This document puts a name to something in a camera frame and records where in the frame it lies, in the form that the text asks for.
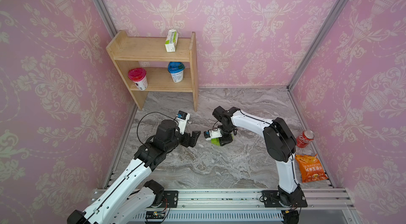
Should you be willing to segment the long green lego brick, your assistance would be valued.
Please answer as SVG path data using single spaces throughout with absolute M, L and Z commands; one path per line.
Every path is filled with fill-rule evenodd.
M 210 142 L 211 142 L 212 144 L 216 145 L 216 146 L 221 146 L 221 145 L 222 145 L 222 143 L 221 143 L 221 138 L 212 138 L 212 139 L 210 140 Z

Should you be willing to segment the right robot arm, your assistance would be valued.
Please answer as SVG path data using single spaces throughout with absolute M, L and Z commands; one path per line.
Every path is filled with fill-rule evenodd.
M 277 165 L 280 198 L 287 205 L 293 204 L 294 198 L 301 192 L 294 165 L 297 141 L 286 122 L 279 117 L 274 120 L 260 118 L 236 107 L 225 110 L 219 106 L 213 111 L 213 116 L 220 125 L 204 132 L 205 139 L 213 144 L 224 146 L 231 143 L 239 128 L 264 139 L 266 151 Z

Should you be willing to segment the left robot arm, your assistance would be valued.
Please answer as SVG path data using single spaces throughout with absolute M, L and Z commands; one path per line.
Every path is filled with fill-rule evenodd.
M 163 202 L 164 187 L 150 180 L 137 190 L 176 147 L 195 147 L 201 132 L 186 133 L 186 121 L 163 120 L 139 147 L 127 168 L 116 181 L 84 211 L 75 210 L 69 224 L 127 224 L 137 214 Z

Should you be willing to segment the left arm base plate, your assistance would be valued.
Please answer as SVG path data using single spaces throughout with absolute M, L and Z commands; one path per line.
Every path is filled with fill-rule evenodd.
M 176 208 L 178 205 L 179 191 L 168 191 L 159 192 L 155 196 L 152 208 Z

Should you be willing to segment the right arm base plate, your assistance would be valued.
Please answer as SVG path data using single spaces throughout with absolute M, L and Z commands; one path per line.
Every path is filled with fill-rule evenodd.
M 308 203 L 301 189 L 292 193 L 279 190 L 263 190 L 259 200 L 266 208 L 306 208 Z

